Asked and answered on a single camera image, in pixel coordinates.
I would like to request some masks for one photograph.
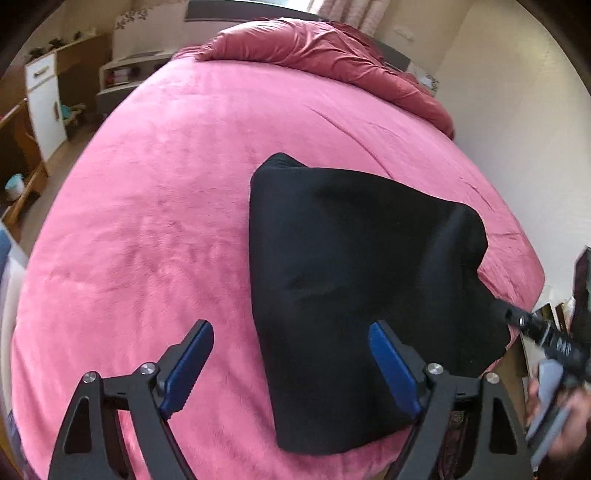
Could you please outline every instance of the screw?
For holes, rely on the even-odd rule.
[[[428,364],[427,371],[431,375],[441,375],[443,373],[443,367],[439,364]]]
[[[96,380],[96,372],[86,372],[82,375],[82,381],[84,383],[92,383]]]
[[[153,364],[152,362],[143,364],[139,368],[139,371],[142,375],[152,375],[156,371],[156,364]]]
[[[488,383],[497,384],[498,382],[501,381],[501,378],[499,377],[499,375],[497,375],[494,372],[488,372],[486,374],[486,381]]]

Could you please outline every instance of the red duvet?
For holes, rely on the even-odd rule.
[[[443,106],[412,75],[383,66],[368,40],[348,25],[280,18],[228,28],[201,47],[196,58],[261,61],[350,83],[424,118],[453,139],[452,119]]]

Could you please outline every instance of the black cloth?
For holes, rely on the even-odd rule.
[[[452,374],[477,377],[500,358],[509,332],[476,275],[486,247],[466,205],[281,153],[260,166],[252,312],[279,447],[333,454],[409,424],[369,350],[376,320]]]

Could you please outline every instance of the curtain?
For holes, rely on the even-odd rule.
[[[310,12],[375,34],[390,0],[311,0]]]

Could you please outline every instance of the pink fleece blanket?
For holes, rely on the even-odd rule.
[[[170,426],[200,480],[359,480],[397,457],[406,432],[320,458],[275,444],[247,239],[249,179],[278,151],[470,205],[489,240],[483,281],[521,307],[536,301],[544,276],[518,222],[432,124],[310,73],[181,57],[103,124],[31,256],[12,349],[13,403],[42,478],[84,372],[128,374],[199,318],[212,323],[215,346]],[[127,414],[122,427],[137,478],[146,480]]]

